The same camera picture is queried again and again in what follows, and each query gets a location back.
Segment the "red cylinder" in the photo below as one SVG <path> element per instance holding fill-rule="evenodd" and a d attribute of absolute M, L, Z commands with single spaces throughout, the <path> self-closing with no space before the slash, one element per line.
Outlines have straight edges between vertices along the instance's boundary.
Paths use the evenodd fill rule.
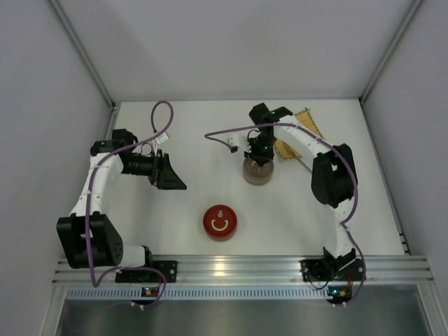
<path fill-rule="evenodd" d="M 226 205 L 215 205 L 208 209 L 202 223 L 208 236 L 220 242 L 232 238 L 237 231 L 237 215 Z"/>

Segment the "black mount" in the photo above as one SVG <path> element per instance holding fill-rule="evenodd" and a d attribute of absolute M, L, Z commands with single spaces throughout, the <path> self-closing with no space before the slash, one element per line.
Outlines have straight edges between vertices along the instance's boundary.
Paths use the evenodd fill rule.
<path fill-rule="evenodd" d="M 161 271 L 168 284 L 176 282 L 177 261 L 156 260 L 153 261 L 153 264 L 148 267 Z M 117 284 L 156 284 L 159 281 L 159 275 L 154 272 L 123 270 L 115 276 L 115 282 Z"/>
<path fill-rule="evenodd" d="M 306 259 L 300 261 L 303 280 L 305 282 L 316 283 L 341 281 L 349 282 L 349 275 L 352 281 L 361 281 L 363 277 L 363 262 L 356 259 L 356 251 L 353 248 L 346 255 L 334 258 L 325 248 L 323 258 Z M 332 299 L 330 303 L 342 304 L 351 299 L 352 292 L 348 286 L 329 286 L 329 294 Z"/>
<path fill-rule="evenodd" d="M 269 111 L 268 107 L 261 103 L 252 108 L 249 117 L 255 125 L 277 123 L 284 116 L 291 116 L 293 113 L 286 107 L 279 107 Z M 277 140 L 274 136 L 274 127 L 261 127 L 258 129 L 259 135 L 248 140 L 251 152 L 244 152 L 245 158 L 251 158 L 262 167 L 274 159 L 273 145 Z"/>
<path fill-rule="evenodd" d="M 57 234 L 71 268 L 88 268 L 85 245 L 85 216 L 59 218 Z M 117 266 L 123 258 L 123 241 L 104 214 L 94 212 L 90 216 L 93 263 L 95 266 Z"/>
<path fill-rule="evenodd" d="M 133 133 L 126 129 L 112 131 L 111 140 L 96 141 L 90 149 L 91 156 L 98 153 L 110 153 L 119 148 L 132 145 L 136 141 Z M 133 153 L 133 148 L 119 152 L 123 163 L 122 174 L 147 176 L 151 185 L 161 190 L 186 190 L 187 185 L 174 172 L 169 155 L 158 150 L 156 154 L 144 156 Z"/>
<path fill-rule="evenodd" d="M 358 182 L 350 147 L 343 143 L 335 146 L 335 149 L 347 161 Z M 354 185 L 349 171 L 333 151 L 319 153 L 314 158 L 311 190 L 320 203 L 329 204 L 333 208 L 337 208 L 339 203 L 353 197 Z"/>

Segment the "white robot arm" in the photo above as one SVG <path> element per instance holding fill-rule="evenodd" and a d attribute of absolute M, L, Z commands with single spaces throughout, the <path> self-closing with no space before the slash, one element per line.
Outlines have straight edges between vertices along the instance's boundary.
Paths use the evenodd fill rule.
<path fill-rule="evenodd" d="M 348 274 L 359 279 L 362 260 L 356 258 L 356 249 L 347 231 L 349 223 L 346 223 L 355 202 L 353 179 L 357 185 L 350 147 L 332 146 L 319 139 L 284 107 L 270 111 L 266 105 L 259 104 L 253 107 L 249 117 L 259 134 L 253 138 L 233 134 L 227 140 L 233 153 L 240 147 L 246 158 L 263 167 L 274 158 L 273 145 L 280 139 L 300 152 L 301 161 L 311 170 L 311 190 L 325 212 L 324 222 L 319 225 L 325 244 L 322 259 L 303 262 L 304 279 L 340 281 L 347 279 Z"/>
<path fill-rule="evenodd" d="M 133 153 L 133 148 L 125 148 L 133 147 L 135 142 L 138 139 L 131 132 L 115 129 L 111 140 L 96 141 L 91 147 L 90 168 L 83 191 L 69 216 L 59 218 L 56 226 L 72 268 L 89 267 L 87 235 L 95 266 L 152 266 L 147 246 L 123 246 L 121 236 L 107 217 L 109 197 L 121 174 L 147 176 L 151 185 L 163 190 L 186 190 L 187 186 L 172 169 L 168 154 L 158 150 L 143 156 Z M 86 232 L 86 223 L 90 232 Z"/>
<path fill-rule="evenodd" d="M 280 122 L 304 127 L 293 115 L 282 117 Z M 317 158 L 318 154 L 328 152 L 328 148 L 322 143 L 294 127 L 275 127 L 274 136 L 276 139 L 284 141 L 299 152 L 302 155 L 300 160 L 310 171 L 313 169 L 313 161 Z M 351 198 L 340 202 L 336 208 L 327 204 L 322 205 L 322 209 L 325 212 L 325 222 L 319 227 L 325 239 L 326 251 L 335 258 L 345 256 L 354 248 L 350 239 L 347 237 L 345 229 L 340 225 L 341 221 L 348 216 L 350 210 L 353 208 L 353 203 L 354 199 Z"/>

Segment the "metal frame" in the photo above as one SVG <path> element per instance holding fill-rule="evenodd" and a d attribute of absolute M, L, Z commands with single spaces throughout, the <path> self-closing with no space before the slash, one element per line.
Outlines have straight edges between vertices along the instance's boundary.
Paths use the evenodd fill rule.
<path fill-rule="evenodd" d="M 76 54 L 79 56 L 80 61 L 83 63 L 85 69 L 93 80 L 93 83 L 97 86 L 98 91 L 103 96 L 104 101 L 107 103 L 110 109 L 113 109 L 115 103 L 113 102 L 112 97 L 107 90 L 107 87 L 105 86 L 101 76 L 99 75 L 97 68 L 93 64 L 92 59 L 90 58 L 83 43 L 79 39 L 78 34 L 73 28 L 73 25 L 70 23 L 70 20 L 67 17 L 67 14 L 61 6 L 59 0 L 45 0 L 45 2 L 48 4 L 49 9 L 56 17 L 56 20 L 59 22 L 62 30 L 64 30 L 65 34 L 67 35 L 67 38 L 72 44 Z"/>
<path fill-rule="evenodd" d="M 176 260 L 177 280 L 169 286 L 297 286 L 309 283 L 302 279 L 301 260 L 317 257 L 303 256 L 200 256 L 155 255 L 154 260 Z M 420 284 L 432 281 L 433 275 L 425 257 L 397 255 L 365 258 L 367 280 L 365 285 Z M 98 278 L 109 267 L 96 267 Z M 53 277 L 53 284 L 63 286 L 89 286 L 88 269 L 71 269 L 62 259 Z M 128 283 L 115 283 L 115 274 L 108 274 L 103 286 L 129 287 Z"/>
<path fill-rule="evenodd" d="M 413 0 L 413 2 L 411 3 L 411 6 L 406 12 L 405 17 L 398 26 L 397 32 L 393 35 L 392 41 L 389 43 L 386 52 L 380 59 L 377 67 L 375 68 L 372 74 L 372 77 L 370 77 L 369 81 L 367 82 L 367 85 L 360 97 L 361 106 L 364 105 L 364 103 L 366 102 L 373 88 L 377 84 L 379 77 L 386 69 L 387 64 L 389 64 L 389 62 L 391 61 L 391 58 L 394 55 L 395 51 L 397 50 L 397 47 L 400 45 L 400 42 L 403 40 L 407 30 L 413 23 L 415 17 L 417 16 L 417 13 L 421 10 L 425 2 L 426 0 Z"/>
<path fill-rule="evenodd" d="M 300 261 L 310 258 L 155 255 L 155 260 L 178 261 L 177 282 L 167 285 L 161 300 L 324 300 L 326 290 L 315 290 L 302 279 Z M 448 319 L 425 257 L 370 256 L 365 261 L 366 286 L 416 285 L 433 335 L 448 335 Z M 96 268 L 96 276 L 104 270 L 107 267 Z M 40 335 L 55 334 L 65 300 L 149 300 L 141 296 L 141 288 L 151 285 L 115 283 L 110 274 L 100 288 L 93 288 L 87 269 L 71 269 L 61 259 Z"/>

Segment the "white table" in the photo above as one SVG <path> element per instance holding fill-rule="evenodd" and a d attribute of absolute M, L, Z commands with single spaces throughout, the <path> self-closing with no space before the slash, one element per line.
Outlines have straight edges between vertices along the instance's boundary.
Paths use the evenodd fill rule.
<path fill-rule="evenodd" d="M 115 187 L 109 218 L 125 244 L 142 244 L 154 254 L 321 255 L 321 205 L 312 195 L 311 174 L 296 161 L 275 159 L 272 180 L 249 185 L 242 176 L 243 153 L 231 154 L 204 134 L 252 125 L 249 111 L 265 102 L 270 109 L 311 109 L 324 137 L 347 143 L 359 180 L 359 206 L 351 231 L 365 255 L 402 255 L 403 248 L 386 196 L 378 163 L 356 100 L 175 101 L 170 140 L 161 145 L 188 189 L 158 190 L 142 176 L 122 175 Z M 140 140 L 152 135 L 150 112 L 155 102 L 122 103 L 115 128 Z M 169 109 L 160 106 L 161 129 Z M 204 212 L 215 204 L 232 207 L 238 217 L 233 238 L 217 242 L 202 227 Z"/>

